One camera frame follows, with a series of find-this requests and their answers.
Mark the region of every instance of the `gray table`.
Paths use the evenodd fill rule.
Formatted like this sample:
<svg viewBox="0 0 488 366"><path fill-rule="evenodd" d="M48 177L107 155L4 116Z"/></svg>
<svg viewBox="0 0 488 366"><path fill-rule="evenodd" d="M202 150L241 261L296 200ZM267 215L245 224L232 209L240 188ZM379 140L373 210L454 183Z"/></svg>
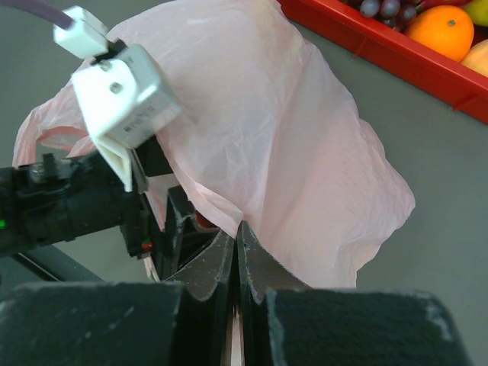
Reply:
<svg viewBox="0 0 488 366"><path fill-rule="evenodd" d="M160 2L50 3L59 8L80 4L112 26ZM0 9L0 29L0 144L5 152L0 164L7 166L22 120L64 85L79 62L51 42L48 24L29 15ZM300 30L355 96L361 116L373 125L417 200L404 228L359 272L358 286L410 287L436 294L454 314L473 360L488 364L488 127L451 113L444 103ZM103 279L146 280L141 263L125 256L117 230L58 248Z"/></svg>

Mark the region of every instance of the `red tray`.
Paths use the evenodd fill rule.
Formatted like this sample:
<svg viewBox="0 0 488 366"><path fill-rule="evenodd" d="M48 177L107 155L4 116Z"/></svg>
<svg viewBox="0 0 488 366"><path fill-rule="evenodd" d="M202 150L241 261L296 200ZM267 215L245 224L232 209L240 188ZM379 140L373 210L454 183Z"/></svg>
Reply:
<svg viewBox="0 0 488 366"><path fill-rule="evenodd" d="M363 18L339 0L278 0L283 12L325 38L423 91L488 124L488 78L410 40L384 24ZM488 38L476 30L475 43Z"/></svg>

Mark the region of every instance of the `bunch of grapes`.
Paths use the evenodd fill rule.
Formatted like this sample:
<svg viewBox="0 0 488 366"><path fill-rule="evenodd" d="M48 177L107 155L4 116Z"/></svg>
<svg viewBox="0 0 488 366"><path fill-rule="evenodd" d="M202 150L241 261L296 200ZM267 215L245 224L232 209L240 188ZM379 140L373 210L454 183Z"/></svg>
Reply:
<svg viewBox="0 0 488 366"><path fill-rule="evenodd" d="M418 0L355 0L357 8L365 18L376 18L397 31L417 16Z"/></svg>

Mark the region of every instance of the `orange fruit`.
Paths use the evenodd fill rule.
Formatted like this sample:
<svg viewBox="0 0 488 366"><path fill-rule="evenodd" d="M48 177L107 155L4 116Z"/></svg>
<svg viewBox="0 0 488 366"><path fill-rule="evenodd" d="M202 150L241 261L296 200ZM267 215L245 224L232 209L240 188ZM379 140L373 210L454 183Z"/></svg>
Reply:
<svg viewBox="0 0 488 366"><path fill-rule="evenodd" d="M474 26L463 9L441 5L421 13L405 35L459 62L473 43Z"/></svg>

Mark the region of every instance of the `plastic bag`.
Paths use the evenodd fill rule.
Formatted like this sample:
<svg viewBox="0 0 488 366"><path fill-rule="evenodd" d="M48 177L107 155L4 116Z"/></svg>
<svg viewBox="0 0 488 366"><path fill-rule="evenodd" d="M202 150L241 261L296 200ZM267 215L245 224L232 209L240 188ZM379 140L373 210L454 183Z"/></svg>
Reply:
<svg viewBox="0 0 488 366"><path fill-rule="evenodd" d="M354 287L356 271L404 224L413 194L279 4L178 0L109 35L142 44L168 76L182 113L158 140L195 207L230 235L248 220L302 281ZM30 113L15 165L35 160L36 141L71 156L93 149L70 84ZM173 184L151 181L160 223Z"/></svg>

